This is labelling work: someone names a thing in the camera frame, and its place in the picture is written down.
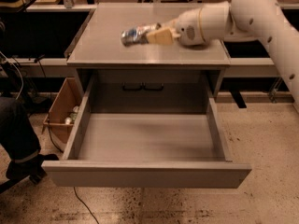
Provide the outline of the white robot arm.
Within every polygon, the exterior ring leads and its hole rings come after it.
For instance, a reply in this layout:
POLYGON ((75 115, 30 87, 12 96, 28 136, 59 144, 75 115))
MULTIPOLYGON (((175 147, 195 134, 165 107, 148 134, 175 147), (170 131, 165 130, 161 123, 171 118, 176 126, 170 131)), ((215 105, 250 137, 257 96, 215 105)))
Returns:
POLYGON ((219 39, 258 40, 267 51, 296 103, 299 103, 299 33, 277 0, 231 0, 187 10, 146 34, 151 44, 183 46, 219 39))

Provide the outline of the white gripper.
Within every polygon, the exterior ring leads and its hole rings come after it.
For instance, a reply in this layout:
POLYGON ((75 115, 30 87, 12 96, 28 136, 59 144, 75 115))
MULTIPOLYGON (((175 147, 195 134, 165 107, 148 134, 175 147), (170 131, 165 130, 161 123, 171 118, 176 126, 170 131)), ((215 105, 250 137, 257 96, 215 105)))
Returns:
POLYGON ((183 12, 177 19, 158 22, 156 25, 158 30, 146 34, 148 43, 172 45, 178 39, 184 46, 205 44, 200 15, 201 8, 197 8, 183 12))

